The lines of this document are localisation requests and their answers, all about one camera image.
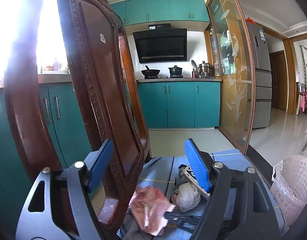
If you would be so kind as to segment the black range hood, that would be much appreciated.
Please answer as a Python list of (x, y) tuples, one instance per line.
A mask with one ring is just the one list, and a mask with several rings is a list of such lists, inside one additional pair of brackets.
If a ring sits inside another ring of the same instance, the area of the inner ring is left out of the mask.
[(187, 29), (158, 28), (133, 33), (140, 63), (187, 61)]

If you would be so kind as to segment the teal upper kitchen cabinets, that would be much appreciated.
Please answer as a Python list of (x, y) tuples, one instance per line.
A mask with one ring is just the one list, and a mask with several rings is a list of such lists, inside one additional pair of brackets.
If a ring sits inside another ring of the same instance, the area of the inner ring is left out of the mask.
[(111, 4), (124, 25), (158, 21), (209, 22), (205, 0), (125, 0)]

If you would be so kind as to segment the black cooking pot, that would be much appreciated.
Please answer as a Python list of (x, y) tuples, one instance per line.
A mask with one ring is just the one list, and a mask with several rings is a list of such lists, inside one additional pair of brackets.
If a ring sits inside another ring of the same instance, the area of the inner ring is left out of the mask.
[(170, 78), (182, 78), (182, 68), (178, 66), (169, 67)]

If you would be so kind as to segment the brown wooden door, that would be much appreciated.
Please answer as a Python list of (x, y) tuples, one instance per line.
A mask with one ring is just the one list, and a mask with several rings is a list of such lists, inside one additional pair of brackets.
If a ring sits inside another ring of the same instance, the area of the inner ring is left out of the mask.
[(287, 108), (288, 77), (285, 53), (283, 50), (270, 53), (272, 75), (272, 107), (283, 111)]

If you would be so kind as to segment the steel stock pot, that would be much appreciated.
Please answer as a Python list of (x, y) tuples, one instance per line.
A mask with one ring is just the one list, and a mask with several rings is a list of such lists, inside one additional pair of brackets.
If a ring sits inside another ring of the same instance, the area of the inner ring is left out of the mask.
[(202, 61), (201, 64), (198, 65), (198, 72), (200, 77), (214, 77), (214, 68), (213, 66), (205, 61)]

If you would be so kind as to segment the teal lower kitchen cabinets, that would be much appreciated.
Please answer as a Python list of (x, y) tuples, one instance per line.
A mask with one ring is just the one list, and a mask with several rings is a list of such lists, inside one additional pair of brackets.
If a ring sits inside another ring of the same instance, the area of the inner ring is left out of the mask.
[[(39, 88), (47, 128), (63, 167), (91, 151), (73, 85)], [(220, 85), (211, 81), (157, 81), (138, 84), (140, 104), (149, 129), (210, 128), (219, 125)], [(22, 208), (31, 187), (18, 155), (0, 92), (0, 207)]]

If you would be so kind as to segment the pink wrapper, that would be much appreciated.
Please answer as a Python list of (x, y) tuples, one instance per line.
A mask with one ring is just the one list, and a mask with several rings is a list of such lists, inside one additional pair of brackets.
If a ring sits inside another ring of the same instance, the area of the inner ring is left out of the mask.
[(166, 212), (173, 212), (175, 207), (160, 189), (152, 186), (136, 187), (129, 202), (129, 208), (140, 230), (153, 236), (163, 234), (168, 224), (164, 215)]

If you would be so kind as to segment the dark green wrapper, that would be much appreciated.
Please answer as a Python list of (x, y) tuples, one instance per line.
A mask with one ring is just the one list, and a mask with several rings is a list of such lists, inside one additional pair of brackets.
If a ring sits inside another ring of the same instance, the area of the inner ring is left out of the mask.
[(185, 227), (189, 229), (194, 229), (200, 220), (200, 216), (185, 215), (181, 212), (169, 212), (164, 213), (164, 218), (167, 219), (170, 223), (177, 225), (178, 227)]

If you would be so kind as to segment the black wok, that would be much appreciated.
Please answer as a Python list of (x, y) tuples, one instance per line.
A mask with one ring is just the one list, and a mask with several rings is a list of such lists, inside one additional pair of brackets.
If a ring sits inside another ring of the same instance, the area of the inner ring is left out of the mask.
[(145, 68), (141, 71), (145, 79), (156, 79), (158, 77), (159, 69), (150, 69), (147, 65), (145, 65)]

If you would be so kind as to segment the glass sliding door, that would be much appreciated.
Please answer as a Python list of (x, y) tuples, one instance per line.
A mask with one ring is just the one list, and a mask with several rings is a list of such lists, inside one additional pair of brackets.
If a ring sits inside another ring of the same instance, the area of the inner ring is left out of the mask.
[(242, 154), (249, 146), (256, 97), (251, 39), (238, 0), (207, 0), (221, 85), (221, 133)]

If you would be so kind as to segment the dark wooden chair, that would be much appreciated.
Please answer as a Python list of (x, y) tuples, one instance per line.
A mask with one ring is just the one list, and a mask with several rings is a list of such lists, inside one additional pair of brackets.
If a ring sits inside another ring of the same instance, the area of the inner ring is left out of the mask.
[[(72, 84), (92, 150), (114, 144), (105, 168), (104, 207), (95, 222), (102, 239), (117, 239), (150, 143), (127, 35), (107, 0), (57, 0)], [(41, 106), (36, 66), (42, 0), (24, 0), (18, 35), (4, 76), (6, 111), (30, 180), (45, 168), (60, 169)]]

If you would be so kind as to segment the long blue white box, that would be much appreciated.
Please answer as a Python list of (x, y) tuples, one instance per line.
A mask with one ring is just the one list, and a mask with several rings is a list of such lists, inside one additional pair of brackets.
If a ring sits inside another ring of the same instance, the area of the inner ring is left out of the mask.
[(194, 175), (194, 172), (189, 165), (182, 170), (181, 175), (187, 182), (197, 188), (202, 197), (204, 197), (206, 200), (209, 198), (210, 194), (199, 186), (196, 176)]

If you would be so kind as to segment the silver refrigerator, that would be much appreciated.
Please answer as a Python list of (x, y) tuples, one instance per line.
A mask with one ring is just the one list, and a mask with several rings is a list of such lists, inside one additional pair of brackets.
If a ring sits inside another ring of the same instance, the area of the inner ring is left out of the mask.
[(249, 30), (256, 81), (256, 103), (254, 109), (253, 128), (269, 126), (272, 100), (272, 75), (268, 43), (262, 27), (247, 22)]

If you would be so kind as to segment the pink plastic waste basket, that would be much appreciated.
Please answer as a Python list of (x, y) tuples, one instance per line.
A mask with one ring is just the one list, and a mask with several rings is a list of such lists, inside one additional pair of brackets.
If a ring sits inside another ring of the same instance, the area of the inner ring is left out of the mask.
[(290, 155), (272, 170), (271, 193), (288, 226), (294, 224), (307, 204), (307, 158)]

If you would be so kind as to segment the white plastic bag ball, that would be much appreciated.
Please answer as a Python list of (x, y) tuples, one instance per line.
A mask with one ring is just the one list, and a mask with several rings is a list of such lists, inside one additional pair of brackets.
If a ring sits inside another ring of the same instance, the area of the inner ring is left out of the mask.
[(201, 194), (194, 185), (184, 183), (173, 192), (170, 200), (182, 213), (185, 213), (198, 206), (201, 201)]

